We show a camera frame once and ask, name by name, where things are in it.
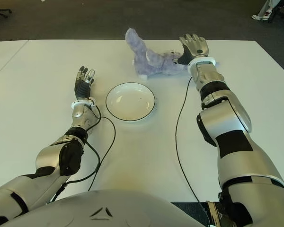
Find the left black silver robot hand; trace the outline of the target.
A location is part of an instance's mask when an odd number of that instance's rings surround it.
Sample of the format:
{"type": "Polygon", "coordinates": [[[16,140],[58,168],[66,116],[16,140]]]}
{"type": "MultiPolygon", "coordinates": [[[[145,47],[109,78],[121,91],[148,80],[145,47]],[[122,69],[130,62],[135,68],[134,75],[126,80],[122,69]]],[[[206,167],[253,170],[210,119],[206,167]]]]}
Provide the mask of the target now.
{"type": "Polygon", "coordinates": [[[77,72],[74,93],[77,100],[88,99],[91,93],[91,85],[94,82],[95,71],[88,70],[87,67],[81,66],[77,72]]]}

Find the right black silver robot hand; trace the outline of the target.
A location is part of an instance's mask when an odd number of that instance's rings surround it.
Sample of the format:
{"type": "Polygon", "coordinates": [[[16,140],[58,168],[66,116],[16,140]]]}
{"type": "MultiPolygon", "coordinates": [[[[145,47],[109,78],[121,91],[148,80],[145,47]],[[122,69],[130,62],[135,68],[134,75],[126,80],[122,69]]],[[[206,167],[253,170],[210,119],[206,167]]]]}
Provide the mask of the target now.
{"type": "Polygon", "coordinates": [[[183,54],[173,59],[175,64],[188,65],[193,59],[199,57],[207,57],[209,48],[206,40],[196,34],[185,34],[179,37],[179,41],[183,47],[183,54]]]}

